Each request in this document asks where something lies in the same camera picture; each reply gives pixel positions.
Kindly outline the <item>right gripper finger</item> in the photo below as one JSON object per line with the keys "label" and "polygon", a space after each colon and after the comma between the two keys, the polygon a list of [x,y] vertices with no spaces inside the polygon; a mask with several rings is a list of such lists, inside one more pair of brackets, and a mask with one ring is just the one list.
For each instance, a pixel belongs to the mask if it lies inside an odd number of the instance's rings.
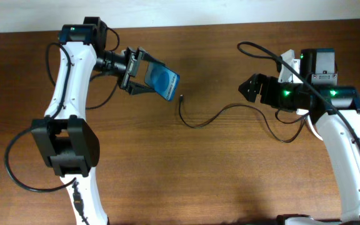
{"label": "right gripper finger", "polygon": [[247,81],[241,84],[242,91],[260,91],[264,84],[269,81],[269,76],[253,74]]}
{"label": "right gripper finger", "polygon": [[246,81],[238,87],[238,91],[244,96],[244,98],[252,103],[256,101],[256,97],[259,94],[260,89],[261,83],[252,81]]}

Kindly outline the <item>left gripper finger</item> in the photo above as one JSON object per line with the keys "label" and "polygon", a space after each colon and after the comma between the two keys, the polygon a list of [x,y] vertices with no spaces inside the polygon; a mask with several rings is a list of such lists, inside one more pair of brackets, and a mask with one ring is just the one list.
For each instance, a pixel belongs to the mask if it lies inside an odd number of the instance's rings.
{"label": "left gripper finger", "polygon": [[153,57],[152,55],[150,55],[144,48],[138,47],[137,51],[138,51],[138,59],[140,59],[142,61],[147,61],[150,63],[158,63],[158,64],[165,65],[164,62],[162,62],[162,61],[156,59],[155,57]]}
{"label": "left gripper finger", "polygon": [[155,93],[155,90],[151,87],[129,81],[127,85],[127,92],[130,95],[144,94],[144,93]]}

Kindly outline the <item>blue Galaxy smartphone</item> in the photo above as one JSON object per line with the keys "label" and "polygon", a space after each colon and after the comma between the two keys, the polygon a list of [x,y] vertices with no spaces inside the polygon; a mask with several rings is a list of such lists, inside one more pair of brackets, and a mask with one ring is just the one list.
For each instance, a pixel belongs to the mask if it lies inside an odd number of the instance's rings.
{"label": "blue Galaxy smartphone", "polygon": [[163,64],[150,62],[144,82],[167,101],[175,96],[180,76]]}

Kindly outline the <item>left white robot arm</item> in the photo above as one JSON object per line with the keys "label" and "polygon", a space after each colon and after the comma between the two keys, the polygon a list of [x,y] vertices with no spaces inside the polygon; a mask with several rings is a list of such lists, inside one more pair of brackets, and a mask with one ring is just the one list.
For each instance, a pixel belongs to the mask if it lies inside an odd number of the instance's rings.
{"label": "left white robot arm", "polygon": [[96,166],[99,139],[86,122],[86,100],[94,71],[118,78],[116,86],[130,95],[151,93],[153,88],[131,81],[141,60],[155,62],[139,47],[118,54],[106,50],[110,28],[99,17],[82,24],[64,25],[58,35],[60,66],[54,94],[44,113],[35,119],[32,136],[47,167],[63,182],[77,224],[109,224],[99,197]]}

